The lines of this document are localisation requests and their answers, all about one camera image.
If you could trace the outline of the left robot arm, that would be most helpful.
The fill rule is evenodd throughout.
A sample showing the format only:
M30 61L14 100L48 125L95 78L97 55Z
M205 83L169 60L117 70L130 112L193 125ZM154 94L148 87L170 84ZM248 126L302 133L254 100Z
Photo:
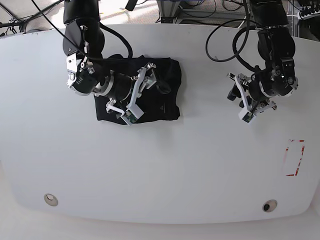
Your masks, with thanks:
M242 73L228 77L234 81L227 98L234 101L239 98L241 108L239 118L250 123L258 114L267 109L276 110L277 105L271 99L288 97L299 84L295 75L295 42L287 27L288 18L280 0L249 1L254 25L241 29L232 41L232 50L236 53L239 37L250 30L258 30L257 49L265 61L265 68L251 66L240 56L237 60L252 72L251 76Z

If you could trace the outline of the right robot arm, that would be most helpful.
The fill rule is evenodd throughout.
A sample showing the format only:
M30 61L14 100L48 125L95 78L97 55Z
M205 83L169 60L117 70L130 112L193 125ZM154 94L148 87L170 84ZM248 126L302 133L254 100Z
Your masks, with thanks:
M101 22L97 0L65 0L63 51L66 55L67 87L81 96L92 95L99 121L133 125L160 117L159 105L171 86L158 74L153 60L134 57L130 43ZM104 58L104 33L117 37L127 57Z

